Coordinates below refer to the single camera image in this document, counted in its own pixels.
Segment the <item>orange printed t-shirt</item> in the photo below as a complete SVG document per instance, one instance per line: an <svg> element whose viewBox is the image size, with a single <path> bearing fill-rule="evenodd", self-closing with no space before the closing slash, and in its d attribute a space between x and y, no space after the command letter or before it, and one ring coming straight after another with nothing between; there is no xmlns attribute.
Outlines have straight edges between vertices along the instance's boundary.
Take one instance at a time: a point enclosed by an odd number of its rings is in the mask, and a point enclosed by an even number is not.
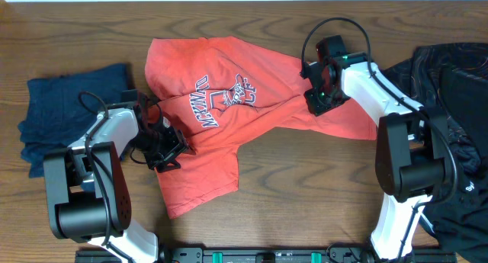
<svg viewBox="0 0 488 263"><path fill-rule="evenodd" d="M276 127L374 140L374 121L353 100L320 116L308 110L296 57L236 37L155 39L145 76L159 103L149 115L180 130L192 154L159 175L167 213L176 218L239 187L237 152Z"/></svg>

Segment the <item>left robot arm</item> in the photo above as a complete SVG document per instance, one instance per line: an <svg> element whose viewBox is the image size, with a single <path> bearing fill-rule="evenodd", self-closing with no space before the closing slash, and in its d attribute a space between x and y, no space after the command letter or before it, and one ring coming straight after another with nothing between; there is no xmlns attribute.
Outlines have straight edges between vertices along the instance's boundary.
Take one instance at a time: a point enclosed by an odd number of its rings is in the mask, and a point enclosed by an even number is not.
<svg viewBox="0 0 488 263"><path fill-rule="evenodd" d="M76 252L77 262L168 262L155 233L132 218L120 157L130 146L159 173L178 169L189 150L180 130L159 116L147 121L141 100L104 104L78 140L43 161L50 228L58 239L93 245Z"/></svg>

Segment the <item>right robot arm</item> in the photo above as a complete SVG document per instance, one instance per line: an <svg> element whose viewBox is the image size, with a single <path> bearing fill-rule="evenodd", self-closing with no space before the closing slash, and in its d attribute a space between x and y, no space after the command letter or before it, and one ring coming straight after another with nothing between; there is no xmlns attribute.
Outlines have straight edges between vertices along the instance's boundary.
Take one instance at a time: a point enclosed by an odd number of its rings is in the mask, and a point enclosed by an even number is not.
<svg viewBox="0 0 488 263"><path fill-rule="evenodd" d="M309 111L319 116L353 100L377 126L374 164L384 198L359 260L413 262L413 233L423 210L440 203L443 185L458 182L446 116L405 95L369 52L349 53L339 35L322 39L316 52L318 60L304 62L301 72L312 85L304 94Z"/></svg>

